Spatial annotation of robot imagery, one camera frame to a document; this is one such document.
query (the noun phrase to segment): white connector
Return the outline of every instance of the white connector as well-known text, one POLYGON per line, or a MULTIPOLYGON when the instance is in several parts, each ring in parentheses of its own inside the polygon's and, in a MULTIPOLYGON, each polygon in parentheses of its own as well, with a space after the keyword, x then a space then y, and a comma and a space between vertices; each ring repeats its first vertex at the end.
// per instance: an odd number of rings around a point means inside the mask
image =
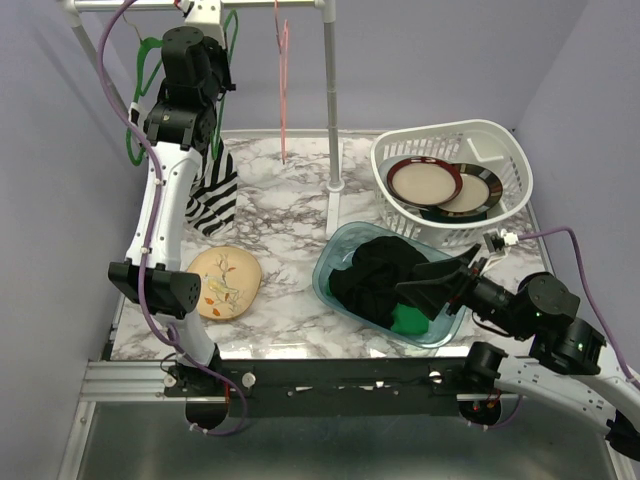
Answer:
POLYGON ((507 245, 501 245, 502 234, 506 233, 506 230, 499 231, 496 228, 487 230, 484 235, 484 243, 489 251, 489 258, 482 269, 482 274, 486 274, 489 270, 498 265, 509 255, 509 248, 507 245))
POLYGON ((144 121, 147 119, 147 115, 149 115, 149 111, 144 108, 144 105, 131 102, 129 105, 129 121, 133 123, 138 130, 144 134, 142 130, 142 126, 144 125, 144 121))
POLYGON ((513 247, 519 242, 517 233, 508 232, 505 229, 500 230, 500 237, 504 240, 505 247, 513 247))
POLYGON ((187 27, 196 27, 205 37, 211 37, 222 48, 227 48, 220 0, 198 0, 188 12, 184 20, 187 27))

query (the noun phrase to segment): black and white striped cloth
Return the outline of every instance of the black and white striped cloth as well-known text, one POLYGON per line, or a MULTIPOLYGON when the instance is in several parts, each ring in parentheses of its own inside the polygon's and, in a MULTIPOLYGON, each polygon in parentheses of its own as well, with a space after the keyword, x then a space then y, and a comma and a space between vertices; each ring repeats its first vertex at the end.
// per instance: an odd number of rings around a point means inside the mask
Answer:
POLYGON ((212 161, 209 153, 203 159, 185 214, 187 222, 208 237, 233 222, 238 196, 238 172, 222 139, 217 157, 212 161))

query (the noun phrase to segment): black cloth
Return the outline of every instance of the black cloth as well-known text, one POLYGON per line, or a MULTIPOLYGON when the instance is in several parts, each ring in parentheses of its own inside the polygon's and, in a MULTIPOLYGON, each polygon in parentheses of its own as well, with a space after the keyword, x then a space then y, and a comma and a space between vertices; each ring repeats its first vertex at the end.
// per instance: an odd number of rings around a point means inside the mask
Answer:
POLYGON ((413 267, 427 262, 401 238, 378 237, 356 249, 350 268, 331 272, 329 290, 350 312, 390 329, 396 305, 412 306, 395 292, 396 284, 411 280, 413 267))

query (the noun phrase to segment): red plate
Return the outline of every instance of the red plate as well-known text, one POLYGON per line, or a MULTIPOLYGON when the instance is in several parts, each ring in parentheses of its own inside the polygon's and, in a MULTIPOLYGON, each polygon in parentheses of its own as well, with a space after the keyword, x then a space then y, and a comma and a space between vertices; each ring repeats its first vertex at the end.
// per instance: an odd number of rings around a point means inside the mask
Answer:
POLYGON ((443 160, 410 157, 391 167, 387 186, 398 200, 425 208, 453 200, 462 190, 462 177, 453 165, 443 160), (429 168, 421 169, 419 165, 429 168))

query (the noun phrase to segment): white laundry basket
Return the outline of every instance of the white laundry basket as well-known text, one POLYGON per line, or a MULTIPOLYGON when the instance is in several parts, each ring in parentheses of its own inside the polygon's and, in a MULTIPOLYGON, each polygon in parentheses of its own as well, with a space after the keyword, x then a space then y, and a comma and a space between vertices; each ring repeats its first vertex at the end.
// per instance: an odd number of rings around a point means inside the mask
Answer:
POLYGON ((376 202, 387 227, 434 247, 455 247, 477 241, 489 228, 521 210, 533 189, 531 167, 513 135, 497 123, 467 120, 387 132, 371 147, 376 202), (422 155, 451 163, 473 163, 495 173, 502 182, 500 203, 479 222, 444 224, 424 220, 417 209, 403 206, 387 191, 379 165, 398 155, 422 155))

